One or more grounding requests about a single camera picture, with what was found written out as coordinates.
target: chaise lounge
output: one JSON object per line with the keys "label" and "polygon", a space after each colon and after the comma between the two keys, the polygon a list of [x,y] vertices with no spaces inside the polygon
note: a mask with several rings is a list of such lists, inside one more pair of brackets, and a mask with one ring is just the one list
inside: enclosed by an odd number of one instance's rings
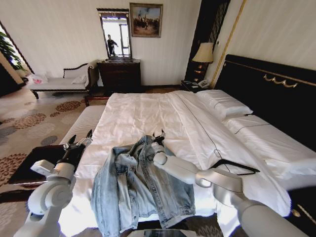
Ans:
{"label": "chaise lounge", "polygon": [[[88,92],[90,94],[91,88],[99,79],[98,61],[94,60],[76,68],[64,68],[64,76],[62,78],[49,78],[47,83],[29,84],[27,88],[31,90],[37,99],[39,98],[38,91]],[[72,83],[76,77],[84,74],[87,78],[85,83]]]}

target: painting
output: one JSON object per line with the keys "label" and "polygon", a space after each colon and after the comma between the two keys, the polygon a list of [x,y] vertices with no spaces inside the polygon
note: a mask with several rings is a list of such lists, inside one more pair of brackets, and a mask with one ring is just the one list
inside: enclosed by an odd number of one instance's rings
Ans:
{"label": "painting", "polygon": [[160,37],[162,4],[130,3],[132,36]]}

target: wall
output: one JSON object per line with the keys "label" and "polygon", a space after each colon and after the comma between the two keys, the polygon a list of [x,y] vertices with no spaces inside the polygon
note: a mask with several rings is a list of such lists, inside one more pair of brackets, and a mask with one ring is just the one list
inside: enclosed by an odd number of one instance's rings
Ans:
{"label": "wall", "polygon": [[10,65],[10,63],[7,61],[7,59],[1,52],[0,52],[0,63],[3,65],[3,67],[11,75],[11,77],[15,80],[16,83],[18,84],[23,83],[20,76],[17,74],[17,72],[14,70],[14,68]]}
{"label": "wall", "polygon": [[[315,0],[247,0],[226,54],[316,70],[315,9]],[[231,29],[223,25],[221,33]],[[216,66],[209,67],[208,79]]]}
{"label": "wall", "polygon": [[220,58],[224,51],[229,34],[234,25],[234,21],[238,15],[242,1],[243,0],[231,0],[231,2],[228,5],[223,25],[217,38],[219,44],[216,44],[214,47],[213,63],[208,66],[206,71],[205,80],[207,80],[208,82],[212,81],[213,75],[215,73],[217,65],[219,64]]}
{"label": "wall", "polygon": [[[107,58],[96,8],[129,8],[130,0],[0,0],[1,21],[35,73],[62,77],[63,68]],[[142,84],[179,84],[190,54],[200,0],[162,3],[161,38],[131,38]]]}

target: mirror frame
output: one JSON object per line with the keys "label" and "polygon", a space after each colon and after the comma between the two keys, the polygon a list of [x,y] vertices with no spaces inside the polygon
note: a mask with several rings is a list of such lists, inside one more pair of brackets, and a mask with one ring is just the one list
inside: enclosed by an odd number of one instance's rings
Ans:
{"label": "mirror frame", "polygon": [[[130,41],[130,37],[131,37],[131,29],[130,29],[130,23],[129,23],[129,9],[128,8],[97,8],[97,11],[98,11],[98,14],[99,14],[99,17],[100,17],[100,23],[101,23],[101,28],[102,28],[102,32],[103,32],[103,38],[104,38],[104,43],[105,43],[105,47],[106,47],[106,50],[107,50],[107,54],[108,54],[108,59],[120,59],[120,60],[130,60],[132,59],[132,44],[131,44],[131,41]],[[126,13],[127,16],[126,16],[126,21],[127,21],[127,27],[128,27],[128,43],[129,43],[129,57],[115,57],[115,56],[111,56],[109,54],[109,48],[108,48],[108,43],[107,43],[107,39],[105,38],[105,32],[104,32],[104,29],[103,29],[103,20],[102,20],[102,12],[111,12],[111,11],[114,11],[114,12],[117,12],[117,13],[120,13],[120,12],[123,12],[123,13]]]}

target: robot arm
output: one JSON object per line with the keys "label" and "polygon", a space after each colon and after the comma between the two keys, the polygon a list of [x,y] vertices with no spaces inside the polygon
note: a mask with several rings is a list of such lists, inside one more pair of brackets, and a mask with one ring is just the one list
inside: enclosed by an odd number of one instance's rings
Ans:
{"label": "robot arm", "polygon": [[191,162],[159,152],[154,165],[187,184],[208,188],[214,184],[214,196],[222,204],[238,210],[242,228],[250,237],[306,237],[307,235],[266,205],[249,200],[242,192],[240,176],[212,168],[199,170]]}
{"label": "robot arm", "polygon": [[30,195],[29,215],[14,237],[60,236],[58,219],[62,209],[73,197],[72,190],[76,182],[74,173],[84,149],[92,142],[91,136],[92,130],[76,144],[76,136],[72,137],[64,145],[66,153],[56,166],[46,160],[40,160],[31,167],[33,171],[45,175],[47,182]]}

